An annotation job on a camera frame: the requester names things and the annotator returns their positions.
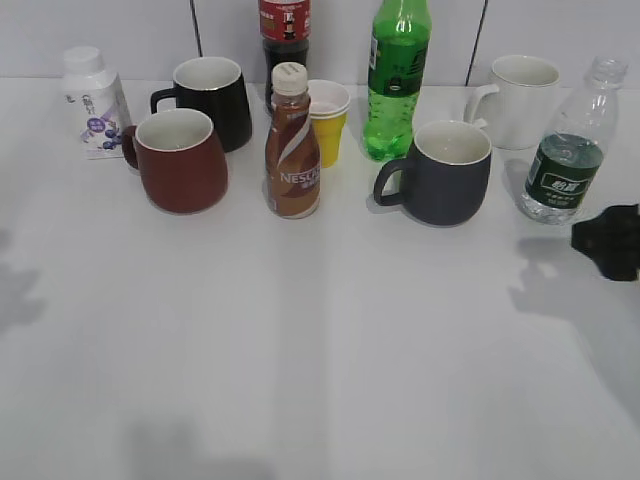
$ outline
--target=paper cup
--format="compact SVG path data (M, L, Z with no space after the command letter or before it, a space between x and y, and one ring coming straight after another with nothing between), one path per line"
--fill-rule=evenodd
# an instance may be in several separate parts
M351 96L346 88L329 80L310 80L310 116L320 144L322 167L329 168L338 160L342 129L347 122Z
M320 144L320 156L322 157L322 168L329 168L340 154L340 139L342 138L342 129L347 121L347 112L339 117L334 118L313 118L313 130Z

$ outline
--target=purple label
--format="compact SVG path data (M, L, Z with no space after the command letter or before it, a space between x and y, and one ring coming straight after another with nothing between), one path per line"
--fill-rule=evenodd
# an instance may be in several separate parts
M89 127L89 130L91 130L92 132L100 133L104 132L106 125L104 123L104 120L102 120L101 118L90 118L89 120L87 120L87 127Z

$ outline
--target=green soda bottle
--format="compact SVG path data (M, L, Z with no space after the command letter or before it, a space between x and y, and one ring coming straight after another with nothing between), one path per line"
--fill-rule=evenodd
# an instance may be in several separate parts
M411 146L430 37L427 0L382 2L373 21L364 128L364 147L375 161L402 158Z

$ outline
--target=white bottle cap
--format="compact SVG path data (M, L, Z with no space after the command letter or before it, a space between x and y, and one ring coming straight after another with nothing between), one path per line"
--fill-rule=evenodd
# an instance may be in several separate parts
M91 75L104 70L104 60L96 47L75 47L64 52L64 68L75 75Z
M287 97L307 91L307 69L295 62L280 63L271 73L273 91Z

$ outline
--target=cup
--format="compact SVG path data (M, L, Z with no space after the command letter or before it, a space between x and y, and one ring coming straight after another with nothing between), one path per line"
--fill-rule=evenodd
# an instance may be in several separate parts
M431 225L459 225L480 209L490 170L491 140L479 127L457 121L428 123L416 132L406 158L382 167L373 198L383 207L402 204ZM399 191L383 195L397 171L402 172Z
M537 145L553 114L560 74L536 57L509 55L491 66L489 85L476 88L464 121L484 119L493 144L507 150Z
M320 145L322 167L329 168L338 160L342 129L347 122L351 96L346 88L329 80L310 80L309 116Z
M213 120L225 152L246 144L253 134L251 112L240 66L222 57L187 60L173 72L173 88L151 95L151 113L158 102L175 98L178 108L193 108Z
M122 136L125 159L160 208L194 213L227 190L227 163L213 122L189 108L156 113Z

